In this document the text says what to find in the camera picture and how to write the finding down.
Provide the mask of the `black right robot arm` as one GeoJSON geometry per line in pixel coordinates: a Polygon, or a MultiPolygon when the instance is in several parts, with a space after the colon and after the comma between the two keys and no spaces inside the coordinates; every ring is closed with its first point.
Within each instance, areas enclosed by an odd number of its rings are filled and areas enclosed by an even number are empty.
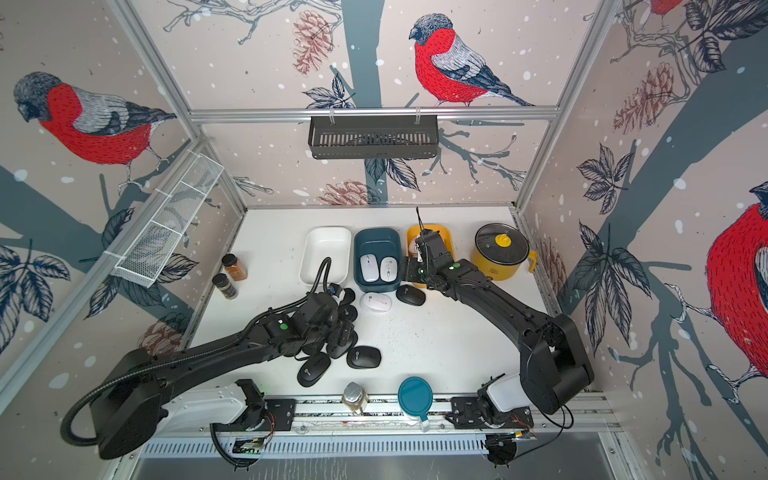
{"type": "Polygon", "coordinates": [[[456,260],[440,235],[423,228],[419,257],[408,279],[478,312],[517,347],[520,382],[529,403],[554,414],[594,381],[594,371],[575,322],[524,304],[466,259],[456,260]]]}

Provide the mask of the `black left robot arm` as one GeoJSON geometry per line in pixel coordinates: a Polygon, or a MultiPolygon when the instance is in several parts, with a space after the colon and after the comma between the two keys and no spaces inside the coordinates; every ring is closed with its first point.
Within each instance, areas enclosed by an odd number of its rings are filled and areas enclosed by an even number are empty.
{"type": "Polygon", "coordinates": [[[310,294],[303,303],[254,317],[240,332],[175,353],[126,354],[88,402],[99,457],[121,457],[146,443],[169,412],[163,407],[186,391],[231,371],[300,352],[319,350],[348,318],[354,293],[310,294]]]}

